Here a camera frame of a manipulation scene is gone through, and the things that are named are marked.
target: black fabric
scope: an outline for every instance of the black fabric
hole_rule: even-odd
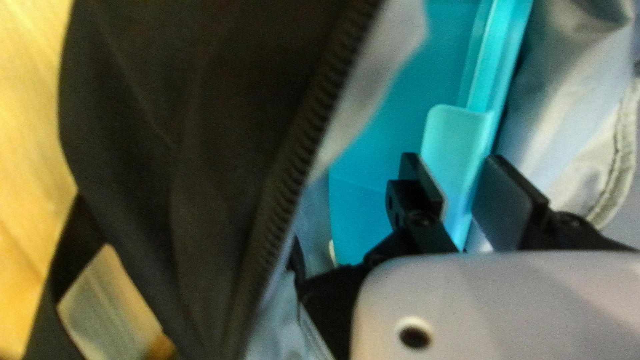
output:
[[[23,360],[84,359],[62,326],[56,305],[103,244],[92,214],[78,197],[54,253]]]
[[[184,359],[216,358],[263,182],[343,6],[73,6],[63,150],[97,229]]]

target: blue plastic panel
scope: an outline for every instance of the blue plastic panel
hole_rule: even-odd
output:
[[[359,263],[390,233],[385,188],[407,151],[421,152],[433,167],[449,201],[445,226],[456,245],[464,246],[477,158],[493,142],[530,7],[531,0],[428,1],[428,40],[398,74],[365,131],[330,169],[339,263]]]

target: black bracket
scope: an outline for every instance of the black bracket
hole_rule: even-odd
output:
[[[547,197],[501,155],[484,161],[472,213],[496,251],[637,251],[602,236],[578,215],[551,210]]]
[[[398,180],[387,183],[386,203],[391,228],[409,236],[419,253],[458,251],[440,220],[444,196],[418,154],[402,154]]]

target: light blue plastic part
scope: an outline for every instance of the light blue plastic part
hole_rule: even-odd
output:
[[[339,263],[359,263],[391,228],[385,188],[400,154],[420,152],[448,201],[459,249],[470,198],[490,153],[532,0],[429,0],[429,39],[400,71],[360,137],[331,167],[332,236]]]

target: zipper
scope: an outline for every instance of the zipper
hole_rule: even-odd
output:
[[[218,359],[244,356],[250,324],[278,262],[300,192],[349,70],[382,0],[350,0],[265,182],[230,301]]]

